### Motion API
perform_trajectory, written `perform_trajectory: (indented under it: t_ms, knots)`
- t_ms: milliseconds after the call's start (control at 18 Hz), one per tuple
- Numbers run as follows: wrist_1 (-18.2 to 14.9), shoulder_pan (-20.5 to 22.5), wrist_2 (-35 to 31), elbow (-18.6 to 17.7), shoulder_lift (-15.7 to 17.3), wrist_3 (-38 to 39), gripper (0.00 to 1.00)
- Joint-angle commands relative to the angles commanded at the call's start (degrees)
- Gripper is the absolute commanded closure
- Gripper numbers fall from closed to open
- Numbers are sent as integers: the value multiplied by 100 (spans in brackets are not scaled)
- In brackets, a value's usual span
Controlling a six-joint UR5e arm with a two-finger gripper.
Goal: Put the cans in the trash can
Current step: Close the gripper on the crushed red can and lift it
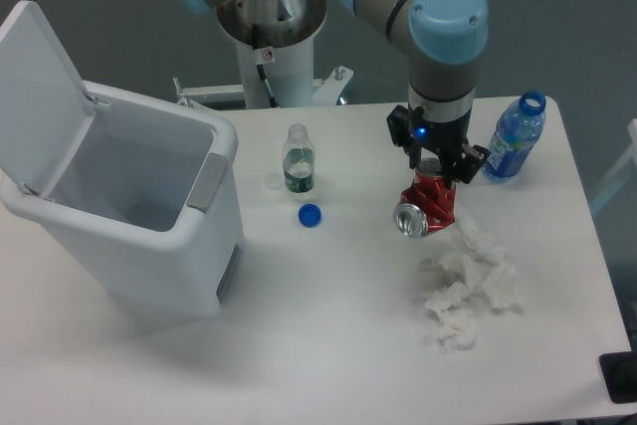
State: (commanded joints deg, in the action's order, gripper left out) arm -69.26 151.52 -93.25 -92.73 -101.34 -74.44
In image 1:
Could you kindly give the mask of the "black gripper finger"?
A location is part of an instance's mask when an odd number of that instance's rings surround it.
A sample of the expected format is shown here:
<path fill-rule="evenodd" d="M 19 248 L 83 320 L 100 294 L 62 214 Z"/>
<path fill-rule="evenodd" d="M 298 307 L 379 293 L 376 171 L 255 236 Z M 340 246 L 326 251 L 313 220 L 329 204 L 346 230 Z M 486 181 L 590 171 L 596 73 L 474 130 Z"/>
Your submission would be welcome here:
<path fill-rule="evenodd" d="M 386 119 L 392 143 L 403 149 L 409 158 L 409 168 L 419 164 L 419 144 L 409 129 L 409 110 L 397 105 Z"/>
<path fill-rule="evenodd" d="M 485 146 L 463 144 L 461 149 L 452 156 L 449 179 L 470 184 L 490 155 L 490 150 Z"/>

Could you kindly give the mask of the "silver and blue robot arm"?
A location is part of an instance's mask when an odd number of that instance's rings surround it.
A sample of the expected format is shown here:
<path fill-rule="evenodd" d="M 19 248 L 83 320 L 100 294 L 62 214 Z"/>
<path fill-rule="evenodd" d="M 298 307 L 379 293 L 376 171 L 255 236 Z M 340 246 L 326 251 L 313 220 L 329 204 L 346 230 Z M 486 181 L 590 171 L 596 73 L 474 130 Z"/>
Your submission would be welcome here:
<path fill-rule="evenodd" d="M 443 177 L 469 183 L 488 152 L 467 138 L 480 58 L 488 39 L 487 0 L 339 0 L 409 62 L 408 103 L 388 120 L 411 166 L 423 151 Z M 234 42 L 246 106 L 314 103 L 314 38 L 326 0 L 182 0 L 212 11 Z"/>

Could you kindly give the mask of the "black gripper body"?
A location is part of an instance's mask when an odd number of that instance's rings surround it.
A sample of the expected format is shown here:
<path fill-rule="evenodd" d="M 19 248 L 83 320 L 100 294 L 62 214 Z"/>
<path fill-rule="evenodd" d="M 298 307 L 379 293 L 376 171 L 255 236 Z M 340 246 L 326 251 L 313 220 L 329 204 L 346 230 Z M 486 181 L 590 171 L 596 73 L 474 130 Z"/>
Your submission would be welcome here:
<path fill-rule="evenodd" d="M 421 149 L 434 153 L 443 169 L 453 169 L 461 160 L 471 110 L 445 121 L 433 120 L 423 106 L 408 107 L 408 132 L 411 143 L 407 148 L 409 167 L 414 169 L 421 160 Z"/>

